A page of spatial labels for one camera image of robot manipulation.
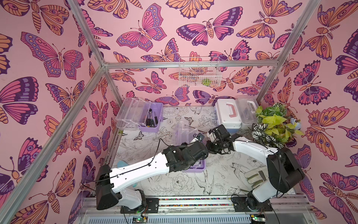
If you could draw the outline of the white toolbox clear lid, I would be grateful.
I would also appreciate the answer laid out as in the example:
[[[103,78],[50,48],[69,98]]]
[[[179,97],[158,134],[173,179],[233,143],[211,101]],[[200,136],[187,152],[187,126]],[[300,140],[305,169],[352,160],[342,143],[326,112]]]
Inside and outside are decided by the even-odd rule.
[[[255,98],[240,97],[235,100],[241,119],[241,129],[251,128],[257,122],[256,110],[259,107]]]

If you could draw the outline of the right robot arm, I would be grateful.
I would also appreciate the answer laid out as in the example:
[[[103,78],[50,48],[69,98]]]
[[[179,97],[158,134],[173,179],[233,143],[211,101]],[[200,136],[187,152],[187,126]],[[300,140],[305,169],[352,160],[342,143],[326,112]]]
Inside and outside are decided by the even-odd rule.
[[[236,151],[266,166],[268,178],[247,194],[246,204],[252,211],[260,209],[264,202],[279,193],[287,193],[305,178],[301,166],[286,147],[264,146],[237,133],[230,134],[223,125],[209,130],[207,136],[210,139],[207,141],[209,153],[224,155],[226,149],[229,152]]]

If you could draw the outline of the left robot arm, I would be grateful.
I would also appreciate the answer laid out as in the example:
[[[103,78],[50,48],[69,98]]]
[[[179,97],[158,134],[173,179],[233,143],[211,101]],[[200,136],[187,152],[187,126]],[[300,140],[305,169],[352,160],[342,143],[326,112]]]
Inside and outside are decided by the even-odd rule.
[[[187,170],[197,161],[206,159],[208,150],[203,139],[200,133],[190,143],[169,145],[154,157],[125,167],[101,166],[95,181],[97,210],[115,205],[134,211],[146,208],[144,192],[129,187],[152,176]]]

